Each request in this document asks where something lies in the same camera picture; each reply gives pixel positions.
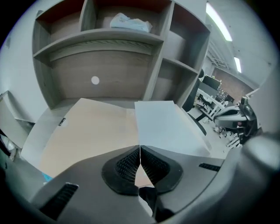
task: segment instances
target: brick wall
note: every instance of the brick wall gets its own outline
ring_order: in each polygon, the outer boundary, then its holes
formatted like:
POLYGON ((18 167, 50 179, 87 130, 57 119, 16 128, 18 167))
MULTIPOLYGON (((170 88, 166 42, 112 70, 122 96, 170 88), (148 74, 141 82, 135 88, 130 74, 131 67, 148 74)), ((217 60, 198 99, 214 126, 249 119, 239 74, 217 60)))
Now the brick wall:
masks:
POLYGON ((218 68, 214 69, 212 76, 215 76, 215 79, 217 80, 222 80, 222 89, 224 89, 232 98, 234 98, 234 103, 241 100, 242 96, 245 96, 247 93, 253 91, 252 88, 240 81, 238 78, 235 78, 229 73, 218 68))

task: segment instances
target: white floor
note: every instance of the white floor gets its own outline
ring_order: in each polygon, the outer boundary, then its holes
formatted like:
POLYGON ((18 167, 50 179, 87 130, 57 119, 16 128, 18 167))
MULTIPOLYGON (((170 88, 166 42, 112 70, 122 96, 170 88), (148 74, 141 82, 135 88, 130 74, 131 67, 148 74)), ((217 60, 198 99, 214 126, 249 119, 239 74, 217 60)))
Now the white floor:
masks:
MULTIPOLYGON (((199 111, 199 109, 196 107, 191 109, 188 113, 194 118, 197 118, 202 114, 202 112, 199 111)), ((203 123, 204 120, 205 119, 200 120, 199 123, 206 130, 206 139, 212 146, 212 149, 210 151, 211 157, 225 159, 229 152, 229 148, 227 148, 226 145, 231 140, 231 138, 229 137, 229 135, 226 138, 220 138, 219 133, 213 131, 213 129, 215 128, 215 123, 213 121, 209 121, 209 123, 203 123)))

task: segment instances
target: black slot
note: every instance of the black slot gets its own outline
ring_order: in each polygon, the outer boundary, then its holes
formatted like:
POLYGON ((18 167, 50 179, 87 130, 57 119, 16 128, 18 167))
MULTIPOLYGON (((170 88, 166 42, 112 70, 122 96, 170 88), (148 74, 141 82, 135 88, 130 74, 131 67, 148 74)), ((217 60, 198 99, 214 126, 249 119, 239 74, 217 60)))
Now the black slot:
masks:
POLYGON ((53 220, 57 220, 58 216, 61 214, 62 210, 77 189, 77 185, 66 183, 62 189, 40 209, 40 211, 53 220))
POLYGON ((216 171, 216 172, 218 172, 221 168, 220 166, 210 165, 210 164, 207 164, 207 163, 201 163, 199 165, 199 167, 207 169, 207 170, 213 170, 213 171, 216 171))

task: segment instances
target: white plastic bag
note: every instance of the white plastic bag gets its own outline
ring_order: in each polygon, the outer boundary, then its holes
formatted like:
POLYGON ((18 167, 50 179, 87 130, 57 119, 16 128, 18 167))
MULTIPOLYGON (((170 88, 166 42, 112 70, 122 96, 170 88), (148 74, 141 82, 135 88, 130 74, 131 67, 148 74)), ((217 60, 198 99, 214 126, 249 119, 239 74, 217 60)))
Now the white plastic bag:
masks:
POLYGON ((151 31, 152 27, 152 24, 148 21, 144 22, 140 19, 130 19, 123 13, 118 13, 110 22, 110 28, 126 28, 147 33, 151 31))

